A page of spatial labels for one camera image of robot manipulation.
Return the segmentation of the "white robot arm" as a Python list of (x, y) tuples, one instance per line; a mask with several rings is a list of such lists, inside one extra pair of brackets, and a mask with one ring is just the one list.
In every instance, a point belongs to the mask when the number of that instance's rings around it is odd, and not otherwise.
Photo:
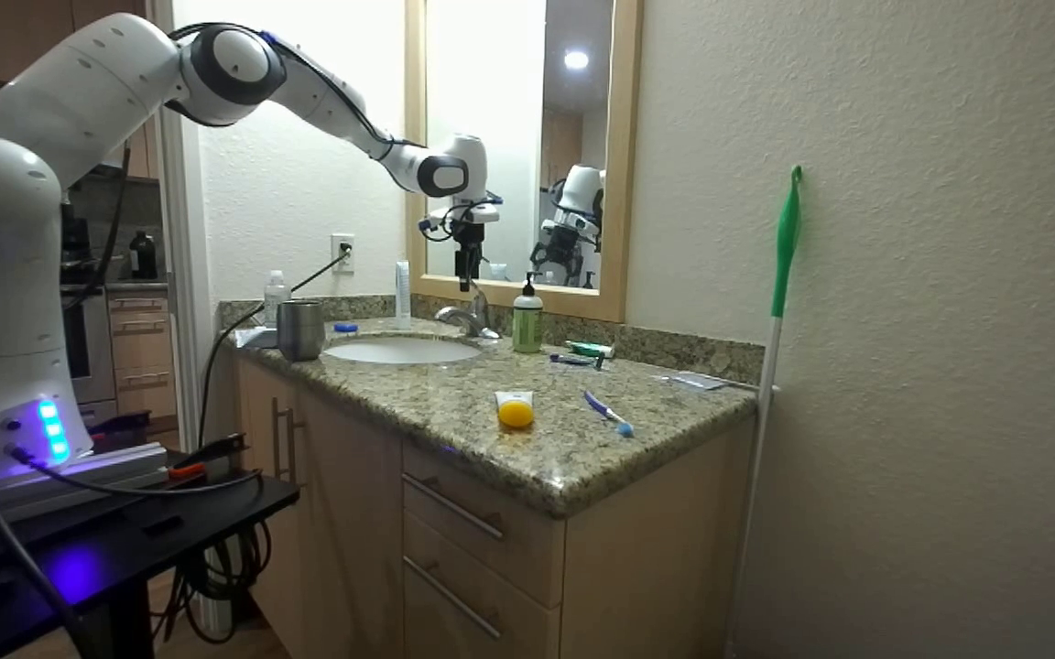
[(157, 108), (230, 129), (278, 101), (377, 160), (396, 187), (483, 224), (497, 196), (473, 134), (444, 149), (379, 130), (351, 85), (266, 29), (189, 21), (160, 29), (118, 10), (61, 36), (0, 88), (0, 442), (57, 457), (91, 449), (61, 318), (61, 241), (72, 187)]

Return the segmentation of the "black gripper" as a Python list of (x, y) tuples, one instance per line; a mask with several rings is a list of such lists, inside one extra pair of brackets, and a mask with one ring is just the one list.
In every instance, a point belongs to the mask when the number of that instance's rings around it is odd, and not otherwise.
[(483, 227), (493, 224), (503, 212), (503, 196), (497, 195), (483, 195), (483, 196), (459, 196), (440, 212), (429, 212), (416, 224), (416, 233), (426, 241), (449, 241), (453, 244), (453, 277), (459, 290), (470, 295), (470, 282), (478, 276), (478, 260), (483, 260)]

